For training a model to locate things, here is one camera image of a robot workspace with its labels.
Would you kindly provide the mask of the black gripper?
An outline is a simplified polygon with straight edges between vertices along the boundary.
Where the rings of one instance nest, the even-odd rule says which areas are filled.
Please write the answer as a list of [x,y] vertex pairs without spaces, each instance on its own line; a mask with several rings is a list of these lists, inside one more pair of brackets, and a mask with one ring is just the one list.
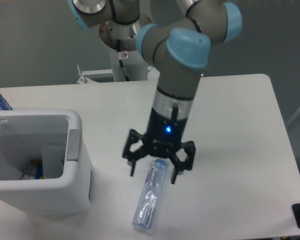
[[[191,171],[194,164],[196,146],[190,140],[182,142],[182,136],[186,127],[187,118],[178,119],[181,111],[178,106],[172,107],[172,112],[168,116],[159,114],[154,109],[151,110],[145,134],[140,134],[135,129],[130,129],[122,151],[122,157],[127,159],[127,164],[131,167],[130,176],[134,176],[136,163],[146,155],[159,158],[168,158],[173,164],[173,172],[170,182],[175,184],[177,176],[184,171]],[[141,142],[141,146],[131,151],[132,145]],[[177,152],[183,150],[185,159],[180,160]]]

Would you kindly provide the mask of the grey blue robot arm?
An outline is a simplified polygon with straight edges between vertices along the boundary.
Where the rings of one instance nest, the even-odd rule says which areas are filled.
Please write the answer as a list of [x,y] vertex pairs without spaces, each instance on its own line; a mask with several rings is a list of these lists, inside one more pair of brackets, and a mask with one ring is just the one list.
[[169,159],[171,181],[193,168],[196,147],[182,142],[200,78],[211,46],[236,38],[242,30],[240,9],[231,1],[180,0],[184,19],[162,26],[147,24],[135,38],[135,49],[159,71],[144,134],[131,129],[122,152],[134,168],[146,156]]

